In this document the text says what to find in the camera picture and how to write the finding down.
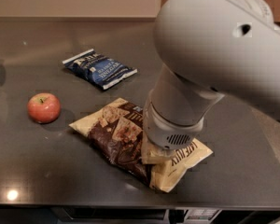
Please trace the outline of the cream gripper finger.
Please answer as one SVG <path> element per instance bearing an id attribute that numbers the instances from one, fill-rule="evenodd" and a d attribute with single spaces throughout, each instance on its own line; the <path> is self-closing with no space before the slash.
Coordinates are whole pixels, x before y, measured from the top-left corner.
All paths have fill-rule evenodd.
<path id="1" fill-rule="evenodd" d="M 144 133 L 141 146 L 141 159 L 143 164 L 158 164 L 170 160 L 175 152 L 152 144 Z"/>

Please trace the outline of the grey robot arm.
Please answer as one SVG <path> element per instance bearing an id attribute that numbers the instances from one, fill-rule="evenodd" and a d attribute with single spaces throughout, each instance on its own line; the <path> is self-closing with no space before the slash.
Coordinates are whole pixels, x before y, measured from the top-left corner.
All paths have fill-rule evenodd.
<path id="1" fill-rule="evenodd" d="M 168 0 L 153 35 L 163 67 L 144 108 L 144 163 L 187 147 L 225 95 L 280 122 L 280 27 L 263 0 Z"/>

